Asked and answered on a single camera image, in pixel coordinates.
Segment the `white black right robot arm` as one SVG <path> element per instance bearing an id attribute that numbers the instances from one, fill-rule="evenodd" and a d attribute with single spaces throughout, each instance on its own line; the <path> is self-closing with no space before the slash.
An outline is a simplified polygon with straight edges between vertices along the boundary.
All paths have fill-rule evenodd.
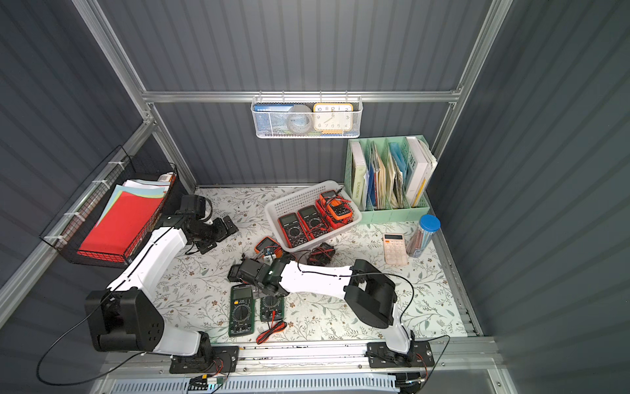
<path id="1" fill-rule="evenodd" d="M 364 259 L 343 267 L 300 264 L 285 257 L 271 264 L 245 259 L 233 265 L 227 277 L 230 282 L 252 285 L 266 296 L 313 293 L 344 300 L 359 321 L 383 331 L 390 351 L 410 351 L 412 335 L 402 323 L 404 311 L 397 306 L 393 276 Z"/>

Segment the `dark green multimeter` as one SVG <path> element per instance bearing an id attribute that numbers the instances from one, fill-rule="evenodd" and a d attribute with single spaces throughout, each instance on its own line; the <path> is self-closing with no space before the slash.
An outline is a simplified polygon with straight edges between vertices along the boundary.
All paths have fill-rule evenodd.
<path id="1" fill-rule="evenodd" d="M 268 295 L 261 299 L 259 317 L 262 322 L 282 321 L 285 314 L 285 298 Z"/>
<path id="2" fill-rule="evenodd" d="M 251 285 L 240 284 L 231 288 L 228 336 L 237 338 L 254 333 L 254 292 Z"/>

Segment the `small black multimeter with leads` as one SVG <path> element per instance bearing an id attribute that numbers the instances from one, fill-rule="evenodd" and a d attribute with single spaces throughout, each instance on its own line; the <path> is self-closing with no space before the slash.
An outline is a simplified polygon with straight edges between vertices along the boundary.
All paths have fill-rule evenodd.
<path id="1" fill-rule="evenodd" d="M 335 247 L 323 242 L 309 253 L 307 264 L 318 267 L 328 266 L 335 254 Z"/>

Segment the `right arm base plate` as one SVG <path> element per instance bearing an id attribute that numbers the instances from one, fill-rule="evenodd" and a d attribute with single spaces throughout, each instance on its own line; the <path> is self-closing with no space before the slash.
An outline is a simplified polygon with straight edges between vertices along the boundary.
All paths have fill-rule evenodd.
<path id="1" fill-rule="evenodd" d="M 407 353 L 392 351 L 384 342 L 370 342 L 365 356 L 373 369 L 428 368 L 435 365 L 429 341 L 413 341 Z"/>

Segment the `orange multimeter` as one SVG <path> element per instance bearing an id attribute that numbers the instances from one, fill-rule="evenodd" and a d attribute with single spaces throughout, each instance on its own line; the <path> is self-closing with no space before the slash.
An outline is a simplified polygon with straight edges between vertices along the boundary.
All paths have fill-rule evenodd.
<path id="1" fill-rule="evenodd" d="M 326 206 L 338 219 L 344 219 L 348 222 L 353 218 L 354 213 L 349 206 L 349 201 L 341 196 L 341 192 L 329 190 L 321 193 L 320 197 L 323 197 Z"/>

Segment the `tiny black multimeter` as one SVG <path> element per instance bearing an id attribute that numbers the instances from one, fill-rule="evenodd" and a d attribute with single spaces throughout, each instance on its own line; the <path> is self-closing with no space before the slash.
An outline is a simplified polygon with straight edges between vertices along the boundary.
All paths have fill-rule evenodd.
<path id="1" fill-rule="evenodd" d="M 231 266 L 227 275 L 227 279 L 229 282 L 232 283 L 243 282 L 243 279 L 241 277 L 241 264 L 234 264 Z"/>

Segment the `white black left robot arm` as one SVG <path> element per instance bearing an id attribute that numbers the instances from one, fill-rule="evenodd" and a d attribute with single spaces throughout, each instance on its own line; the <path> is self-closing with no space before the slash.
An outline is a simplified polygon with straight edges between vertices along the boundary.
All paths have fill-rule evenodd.
<path id="1" fill-rule="evenodd" d="M 228 216 L 211 225 L 193 214 L 162 217 L 126 270 L 105 290 L 87 296 L 87 323 L 95 350 L 208 359 L 212 349 L 208 336 L 167 323 L 153 299 L 165 271 L 188 243 L 203 254 L 237 232 Z"/>

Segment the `small red multimeter with leads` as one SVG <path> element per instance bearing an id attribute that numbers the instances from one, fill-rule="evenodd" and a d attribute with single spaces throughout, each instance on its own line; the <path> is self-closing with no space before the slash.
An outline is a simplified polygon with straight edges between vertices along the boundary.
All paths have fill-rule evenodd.
<path id="1" fill-rule="evenodd" d="M 326 206 L 323 197 L 319 198 L 318 202 L 316 203 L 316 208 L 320 216 L 323 218 L 324 223 L 326 223 L 326 225 L 328 225 L 331 230 L 336 230 L 346 225 L 346 220 L 338 219 Z"/>

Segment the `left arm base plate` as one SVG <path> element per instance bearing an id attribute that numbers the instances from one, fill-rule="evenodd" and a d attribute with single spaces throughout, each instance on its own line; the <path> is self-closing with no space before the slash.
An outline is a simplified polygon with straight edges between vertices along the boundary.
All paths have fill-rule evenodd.
<path id="1" fill-rule="evenodd" d="M 238 346 L 213 346 L 202 349 L 195 356 L 175 356 L 170 374 L 216 374 L 236 370 L 240 348 Z"/>

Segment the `orange multimeter diagonal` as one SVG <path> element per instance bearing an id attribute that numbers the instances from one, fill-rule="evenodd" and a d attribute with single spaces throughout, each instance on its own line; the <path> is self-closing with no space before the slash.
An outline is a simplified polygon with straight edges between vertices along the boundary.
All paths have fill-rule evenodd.
<path id="1" fill-rule="evenodd" d="M 264 239 L 254 247 L 254 251 L 257 256 L 267 258 L 270 256 L 272 259 L 280 258 L 284 254 L 280 244 L 269 236 L 265 236 Z"/>

